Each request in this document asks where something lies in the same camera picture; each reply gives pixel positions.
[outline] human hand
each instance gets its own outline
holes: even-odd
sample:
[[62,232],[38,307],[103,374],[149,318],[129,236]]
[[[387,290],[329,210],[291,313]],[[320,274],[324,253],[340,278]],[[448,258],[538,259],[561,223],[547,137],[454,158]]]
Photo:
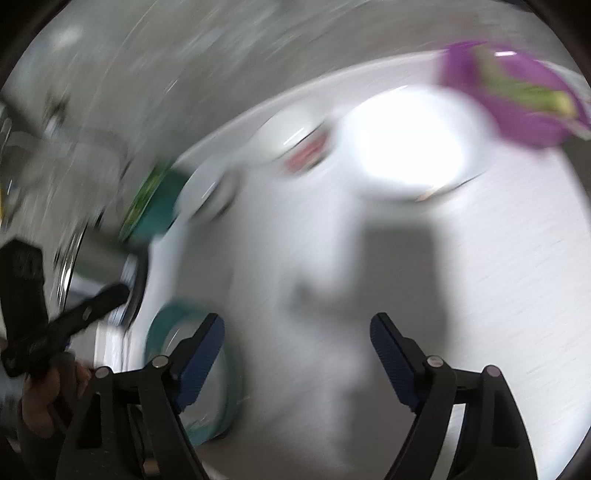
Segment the human hand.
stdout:
[[[76,396],[80,398],[92,375],[90,370],[78,362],[75,363],[75,372],[72,374],[75,378],[71,383],[76,389]],[[60,370],[55,365],[50,367],[42,379],[33,380],[27,376],[22,389],[22,420],[37,436],[49,438],[54,434],[56,426],[49,413],[49,407],[68,382],[69,379],[60,377]]]

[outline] purple bowl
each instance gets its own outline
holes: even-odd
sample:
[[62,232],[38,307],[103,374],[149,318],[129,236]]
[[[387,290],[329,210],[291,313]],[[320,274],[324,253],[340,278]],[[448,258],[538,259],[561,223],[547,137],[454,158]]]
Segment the purple bowl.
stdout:
[[484,105],[496,119],[503,137],[531,147],[542,148],[562,143],[570,135],[570,131],[561,120],[552,115],[528,110],[516,102],[484,90],[480,83],[472,47],[485,43],[488,43],[495,54],[510,53],[506,56],[498,56],[509,75],[535,85],[552,90],[563,90],[571,94],[579,113],[579,122],[589,127],[587,113],[573,89],[531,55],[506,45],[486,41],[465,41],[450,45],[445,53],[441,84],[460,90]]

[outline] white surface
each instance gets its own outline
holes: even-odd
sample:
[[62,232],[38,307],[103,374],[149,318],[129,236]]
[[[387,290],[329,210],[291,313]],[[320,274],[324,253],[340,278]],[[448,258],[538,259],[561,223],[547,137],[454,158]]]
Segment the white surface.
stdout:
[[496,130],[490,114],[466,95],[408,86],[353,109],[339,123],[336,144],[359,193],[416,200],[484,172]]
[[[191,172],[230,153],[307,95],[335,116],[370,96],[436,78],[437,53],[338,72],[260,105],[192,148]],[[491,168],[430,202],[356,200],[336,155],[297,179],[253,171],[227,214],[174,225],[151,245],[150,280],[128,368],[172,296],[211,305],[236,330],[248,399],[230,435],[200,457],[230,478],[382,479],[412,415],[369,341],[386,311],[426,353],[458,368],[501,367],[540,480],[554,480],[591,424],[591,241],[587,201],[566,159],[499,142]],[[452,418],[434,479],[447,475]]]

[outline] bright light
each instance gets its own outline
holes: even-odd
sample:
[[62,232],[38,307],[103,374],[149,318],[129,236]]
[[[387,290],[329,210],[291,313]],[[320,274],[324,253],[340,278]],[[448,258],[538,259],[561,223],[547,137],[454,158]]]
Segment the bright light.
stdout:
[[462,172],[465,146],[445,117],[429,116],[417,105],[405,105],[404,99],[395,108],[377,102],[366,106],[368,122],[359,129],[354,148],[368,177],[438,189]]

